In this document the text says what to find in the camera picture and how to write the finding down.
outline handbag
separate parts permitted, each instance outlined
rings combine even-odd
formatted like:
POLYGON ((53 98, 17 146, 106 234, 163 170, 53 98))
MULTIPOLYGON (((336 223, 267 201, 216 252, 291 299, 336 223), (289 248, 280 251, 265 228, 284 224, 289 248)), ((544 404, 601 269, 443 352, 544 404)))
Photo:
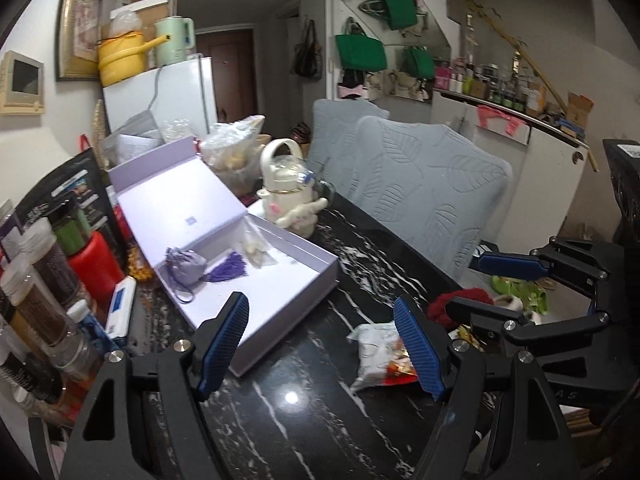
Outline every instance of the handbag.
POLYGON ((406 72, 416 79, 434 79, 436 75, 433 57, 424 47, 410 46, 404 50, 406 72))
POLYGON ((400 30, 418 23, 415 0, 384 0, 389 12, 389 28, 400 30))
POLYGON ((316 22, 308 20, 303 41, 296 45, 293 73, 306 79, 322 79, 322 47, 316 35, 316 22))
POLYGON ((335 37, 342 68, 363 72, 386 70, 385 47, 380 40, 370 38, 353 18, 348 18, 344 34, 335 37))

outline white refrigerator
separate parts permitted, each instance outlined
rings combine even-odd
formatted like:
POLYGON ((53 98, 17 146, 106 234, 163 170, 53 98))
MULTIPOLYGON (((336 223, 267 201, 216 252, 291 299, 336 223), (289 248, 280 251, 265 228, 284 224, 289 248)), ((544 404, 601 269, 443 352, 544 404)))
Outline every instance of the white refrigerator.
POLYGON ((188 119, 194 133, 203 139, 207 126, 218 121, 211 58, 174 63, 107 86, 104 105, 112 132, 151 105, 158 127, 165 121, 188 119))

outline red bottle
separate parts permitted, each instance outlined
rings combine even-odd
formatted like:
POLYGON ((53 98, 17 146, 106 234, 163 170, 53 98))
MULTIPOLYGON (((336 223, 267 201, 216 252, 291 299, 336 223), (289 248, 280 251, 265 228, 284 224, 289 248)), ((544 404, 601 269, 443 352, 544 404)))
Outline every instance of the red bottle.
POLYGON ((86 247, 69 257, 68 262, 98 304, 100 316, 97 317, 104 325, 113 291, 116 285, 124 280, 124 272, 104 237, 98 231, 94 231, 86 247))

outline brown door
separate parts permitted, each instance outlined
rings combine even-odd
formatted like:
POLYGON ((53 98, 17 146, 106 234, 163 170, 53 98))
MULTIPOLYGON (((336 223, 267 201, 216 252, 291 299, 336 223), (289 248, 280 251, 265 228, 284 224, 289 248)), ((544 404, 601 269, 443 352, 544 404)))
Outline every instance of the brown door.
POLYGON ((232 123, 257 114, 254 32, 199 34, 197 48, 211 58, 218 121, 232 123))

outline leaf pattern chair cover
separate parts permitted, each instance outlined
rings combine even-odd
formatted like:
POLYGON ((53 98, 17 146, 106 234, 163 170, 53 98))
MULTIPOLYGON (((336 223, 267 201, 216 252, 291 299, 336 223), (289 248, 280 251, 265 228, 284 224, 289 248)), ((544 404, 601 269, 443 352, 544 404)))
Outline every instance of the leaf pattern chair cover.
POLYGON ((314 134, 307 158, 324 164, 324 179, 345 198, 353 192, 356 126, 366 116, 387 119, 389 112, 366 100, 318 99, 314 103, 314 134))
POLYGON ((443 124, 364 117, 344 173, 359 208, 458 279, 509 180, 508 162, 443 124))

